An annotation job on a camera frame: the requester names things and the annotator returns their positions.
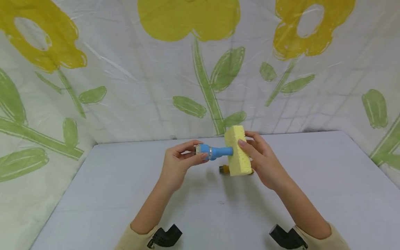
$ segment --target forearm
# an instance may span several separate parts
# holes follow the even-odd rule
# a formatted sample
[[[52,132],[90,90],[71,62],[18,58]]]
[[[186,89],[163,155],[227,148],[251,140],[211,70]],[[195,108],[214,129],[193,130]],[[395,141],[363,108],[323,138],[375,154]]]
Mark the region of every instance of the forearm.
[[[329,224],[292,179],[277,188],[276,193],[296,225],[304,232],[317,239],[331,235]]]
[[[131,222],[131,229],[138,234],[149,233],[160,223],[172,194],[173,192],[157,183],[135,219]]]

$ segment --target white table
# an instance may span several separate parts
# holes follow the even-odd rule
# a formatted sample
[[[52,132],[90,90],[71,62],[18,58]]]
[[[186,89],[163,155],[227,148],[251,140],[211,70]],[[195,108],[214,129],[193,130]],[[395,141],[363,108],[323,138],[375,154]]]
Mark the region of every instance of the white table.
[[[352,250],[399,249],[400,191],[343,132],[263,136]],[[223,138],[204,138],[224,146]],[[187,140],[93,148],[32,250],[111,250],[159,176],[166,148]],[[222,176],[225,157],[195,166],[161,221],[183,232],[171,249],[280,249],[268,235],[293,221],[257,175]]]

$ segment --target blue flashlight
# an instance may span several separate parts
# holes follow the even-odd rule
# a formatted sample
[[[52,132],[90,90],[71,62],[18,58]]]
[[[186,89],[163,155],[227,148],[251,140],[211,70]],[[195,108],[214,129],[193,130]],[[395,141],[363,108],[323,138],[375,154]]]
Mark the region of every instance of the blue flashlight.
[[[224,155],[233,155],[233,148],[232,147],[224,147],[224,148],[214,148],[210,147],[207,144],[199,144],[194,146],[195,151],[194,154],[201,154],[207,153],[208,158],[207,160],[215,160]]]

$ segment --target person's left hand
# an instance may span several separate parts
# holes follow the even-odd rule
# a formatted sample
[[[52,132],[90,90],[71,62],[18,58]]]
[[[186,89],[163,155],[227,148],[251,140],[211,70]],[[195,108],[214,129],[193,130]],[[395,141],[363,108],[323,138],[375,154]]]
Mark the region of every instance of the person's left hand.
[[[202,144],[201,141],[192,140],[165,151],[164,164],[162,165],[158,183],[171,192],[177,191],[183,183],[185,174],[191,166],[207,162],[207,153],[194,154],[194,145]]]

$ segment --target fingernail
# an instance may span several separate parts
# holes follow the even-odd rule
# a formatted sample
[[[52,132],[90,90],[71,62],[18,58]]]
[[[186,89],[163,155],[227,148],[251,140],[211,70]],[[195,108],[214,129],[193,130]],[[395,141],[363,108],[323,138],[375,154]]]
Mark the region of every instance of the fingernail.
[[[240,146],[246,145],[246,143],[245,143],[243,140],[238,140],[238,144],[239,144]]]

